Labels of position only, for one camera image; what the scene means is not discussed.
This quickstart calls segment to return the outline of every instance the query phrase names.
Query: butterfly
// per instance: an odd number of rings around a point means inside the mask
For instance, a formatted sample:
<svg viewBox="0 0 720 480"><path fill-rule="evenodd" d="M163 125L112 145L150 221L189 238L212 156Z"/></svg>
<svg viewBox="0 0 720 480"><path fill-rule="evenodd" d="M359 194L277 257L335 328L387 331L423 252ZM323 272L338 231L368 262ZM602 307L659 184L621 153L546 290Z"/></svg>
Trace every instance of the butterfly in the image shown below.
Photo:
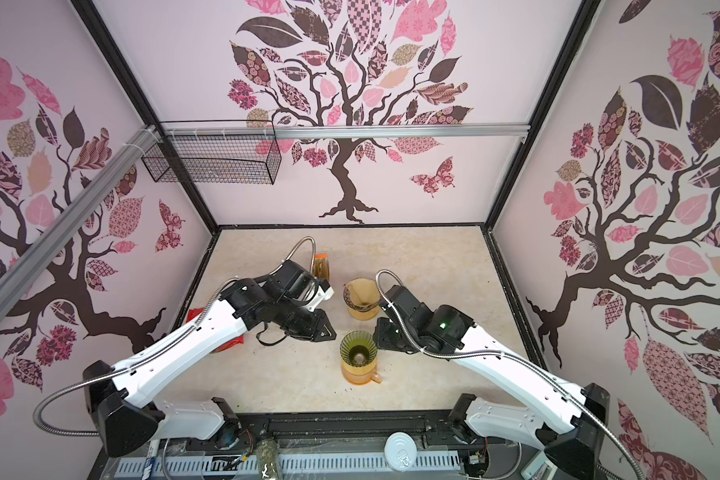
<svg viewBox="0 0 720 480"><path fill-rule="evenodd" d="M155 252L165 250L168 247L176 248L180 246L181 235L176 231L181 229L181 225L186 220L182 220L178 214L172 214L170 208L160 200L160 216L163 217L163 223L166 228L163 233L157 237L157 243L155 244Z"/></svg>
<svg viewBox="0 0 720 480"><path fill-rule="evenodd" d="M453 157L448 157L438 167L438 172L434 175L414 175L411 180L416 185L424 187L424 191L434 198L434 192L440 190L439 185L443 187L454 186L454 176L451 170L454 168Z"/></svg>

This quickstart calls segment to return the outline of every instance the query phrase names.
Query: beige marble tabletop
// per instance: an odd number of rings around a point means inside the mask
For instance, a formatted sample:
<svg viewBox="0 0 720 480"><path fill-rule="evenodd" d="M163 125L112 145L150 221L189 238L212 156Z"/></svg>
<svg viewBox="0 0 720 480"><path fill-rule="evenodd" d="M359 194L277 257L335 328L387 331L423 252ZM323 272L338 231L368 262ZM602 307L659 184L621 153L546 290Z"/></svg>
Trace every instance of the beige marble tabletop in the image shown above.
<svg viewBox="0 0 720 480"><path fill-rule="evenodd" d="M382 268L398 274L432 310L442 303L470 315L497 340L525 356L518 329L501 289L488 248L477 226L225 230L192 300L203 307L218 285L230 278L260 276L277 266L303 236L313 236L317 252L328 254L336 293L320 304L336 330L332 342L286 339L259 345L254 333L243 345L213 353L175 379L163 394L185 400L225 398L237 412L320 412L452 408L462 392L493 402L519 403L479 374L421 354L380 350L383 381L362 386L341 373L338 345L347 333L373 333L375 320L353 319L342 298L345 283L373 278ZM308 266L309 243L293 259ZM386 277L384 286L392 285ZM282 336L270 328L262 340Z"/></svg>

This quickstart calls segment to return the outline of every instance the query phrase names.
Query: orange glass mug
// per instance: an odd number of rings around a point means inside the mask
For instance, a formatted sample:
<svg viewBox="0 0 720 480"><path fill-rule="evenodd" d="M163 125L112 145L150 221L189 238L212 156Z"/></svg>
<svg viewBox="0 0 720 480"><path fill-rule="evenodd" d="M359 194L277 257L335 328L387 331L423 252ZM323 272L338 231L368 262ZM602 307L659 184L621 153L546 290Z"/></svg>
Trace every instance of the orange glass mug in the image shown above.
<svg viewBox="0 0 720 480"><path fill-rule="evenodd" d="M350 332L339 346L342 355L342 375L348 382L363 385L373 380L382 382L376 371L378 350L373 336L368 332Z"/></svg>

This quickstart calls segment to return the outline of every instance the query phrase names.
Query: pink wall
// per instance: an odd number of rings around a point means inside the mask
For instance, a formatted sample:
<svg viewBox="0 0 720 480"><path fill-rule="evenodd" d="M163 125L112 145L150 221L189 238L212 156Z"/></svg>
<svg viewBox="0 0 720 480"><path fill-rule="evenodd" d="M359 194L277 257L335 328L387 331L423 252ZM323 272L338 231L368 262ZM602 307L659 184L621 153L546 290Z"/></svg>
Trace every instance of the pink wall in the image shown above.
<svg viewBox="0 0 720 480"><path fill-rule="evenodd" d="M0 2L0 276L140 126L68 2ZM208 239L177 184L123 178L0 324L0 478L87 474L100 440L44 433L34 407L160 338ZM47 412L92 427L82 392Z"/></svg>
<svg viewBox="0 0 720 480"><path fill-rule="evenodd" d="M464 123L527 122L578 4L578 0L97 3L161 120L273 117L278 124L290 125L356 124L361 109L361 124L387 124L393 116L406 113L400 118L404 124L440 118ZM321 26L308 28L310 18ZM365 29L360 18L368 18L374 26ZM269 29L268 24L277 29ZM292 33L281 38L273 32ZM232 48L230 42L238 46ZM344 54L326 60L337 43L348 42L357 47L356 62ZM256 72L262 67L263 73L250 74L249 68L254 68L248 65L249 54ZM241 63L247 74L241 72ZM315 75L312 81L307 69ZM364 71L369 72L365 80ZM305 77L300 79L299 72ZM353 153L357 145L345 147L340 142L334 158L327 138L317 144L297 143L297 151L324 152L324 160L311 163L298 154L294 157L293 142L283 142L274 186L199 184L198 188L221 224L480 222L488 215L517 138L430 138L420 148L404 145L409 139L374 141L362 143L364 151L374 153L374 160L364 157L359 162ZM453 179L443 182L437 172L449 158ZM412 178L438 191L433 196ZM245 208L239 208L243 201ZM331 211L334 214L323 216Z"/></svg>
<svg viewBox="0 0 720 480"><path fill-rule="evenodd" d="M649 478L720 478L720 0L604 5L497 233L551 371Z"/></svg>

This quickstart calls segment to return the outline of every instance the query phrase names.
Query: wire basket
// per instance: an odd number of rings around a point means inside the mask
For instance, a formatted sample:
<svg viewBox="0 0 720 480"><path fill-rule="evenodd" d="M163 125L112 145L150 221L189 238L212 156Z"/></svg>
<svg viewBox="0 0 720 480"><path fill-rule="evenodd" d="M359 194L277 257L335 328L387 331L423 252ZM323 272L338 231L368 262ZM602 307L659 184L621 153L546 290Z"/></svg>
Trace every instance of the wire basket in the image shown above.
<svg viewBox="0 0 720 480"><path fill-rule="evenodd" d="M272 126L271 121L258 123ZM167 139L184 171L170 166L161 143L148 149L142 161L155 182L271 185L275 183L282 156L274 129L267 131L271 133L169 134Z"/></svg>

